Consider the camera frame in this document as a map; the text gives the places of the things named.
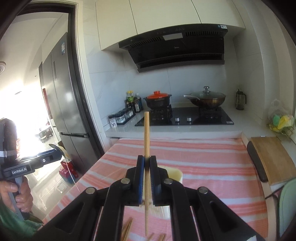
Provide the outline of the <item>green sleeve forearm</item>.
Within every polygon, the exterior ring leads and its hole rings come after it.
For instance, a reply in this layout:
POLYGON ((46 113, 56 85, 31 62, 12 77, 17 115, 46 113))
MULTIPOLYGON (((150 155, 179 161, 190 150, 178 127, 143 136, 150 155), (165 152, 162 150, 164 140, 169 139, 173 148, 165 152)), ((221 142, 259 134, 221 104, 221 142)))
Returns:
POLYGON ((21 221, 1 200, 1 240, 30 240, 42 226, 43 222, 31 213, 28 220, 21 221))

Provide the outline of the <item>person's left hand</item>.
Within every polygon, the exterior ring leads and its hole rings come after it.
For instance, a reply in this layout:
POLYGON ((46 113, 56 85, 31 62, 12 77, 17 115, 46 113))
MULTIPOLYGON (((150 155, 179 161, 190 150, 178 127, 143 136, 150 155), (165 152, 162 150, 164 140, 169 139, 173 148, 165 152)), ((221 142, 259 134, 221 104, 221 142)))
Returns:
POLYGON ((9 197, 9 193, 15 192, 18 192, 18 195, 15 197, 17 208, 20 209, 21 212, 29 213, 33 207, 33 197, 31 195, 31 189, 26 177, 23 177, 20 190, 15 183, 1 181, 1 200, 3 201, 4 205, 14 213, 16 213, 16 210, 9 197))

